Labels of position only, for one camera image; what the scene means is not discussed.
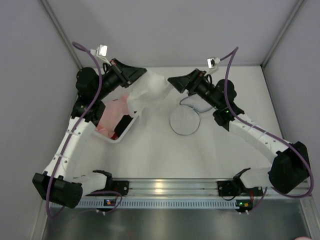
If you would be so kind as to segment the white bra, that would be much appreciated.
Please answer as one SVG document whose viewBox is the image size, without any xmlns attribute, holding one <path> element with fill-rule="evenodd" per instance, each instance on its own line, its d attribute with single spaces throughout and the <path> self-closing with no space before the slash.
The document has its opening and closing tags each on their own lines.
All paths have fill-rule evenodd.
<svg viewBox="0 0 320 240">
<path fill-rule="evenodd" d="M 148 70 L 133 84 L 126 100 L 130 116 L 140 116 L 144 109 L 156 108 L 172 89 L 166 77 Z"/>
</svg>

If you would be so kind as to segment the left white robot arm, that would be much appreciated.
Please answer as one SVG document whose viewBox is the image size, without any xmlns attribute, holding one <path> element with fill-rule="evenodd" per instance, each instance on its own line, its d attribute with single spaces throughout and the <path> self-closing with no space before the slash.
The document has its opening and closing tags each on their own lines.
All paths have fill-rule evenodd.
<svg viewBox="0 0 320 240">
<path fill-rule="evenodd" d="M 82 197 L 90 194 L 108 195 L 113 189 L 112 174 L 94 170 L 75 177 L 82 151 L 103 117 L 102 99 L 117 87 L 127 88 L 143 76 L 147 69 L 134 67 L 112 59 L 104 73 L 84 67 L 76 74 L 78 98 L 73 106 L 69 125 L 50 164 L 42 173 L 35 173 L 32 183 L 47 204 L 75 208 Z"/>
</svg>

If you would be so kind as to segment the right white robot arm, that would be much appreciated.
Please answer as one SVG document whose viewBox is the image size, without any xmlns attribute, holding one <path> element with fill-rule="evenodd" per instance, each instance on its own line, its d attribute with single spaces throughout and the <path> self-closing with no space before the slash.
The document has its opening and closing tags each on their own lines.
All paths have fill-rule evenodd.
<svg viewBox="0 0 320 240">
<path fill-rule="evenodd" d="M 168 78 L 179 92 L 197 95 L 214 108 L 215 122 L 228 132 L 240 137 L 260 152 L 269 162 L 267 167 L 247 167 L 233 177 L 239 188 L 273 188 L 286 195 L 306 179 L 311 178 L 307 147 L 272 136 L 252 121 L 239 108 L 234 99 L 235 86 L 230 80 L 221 79 L 213 85 L 205 71 L 195 69 L 183 76 Z"/>
</svg>

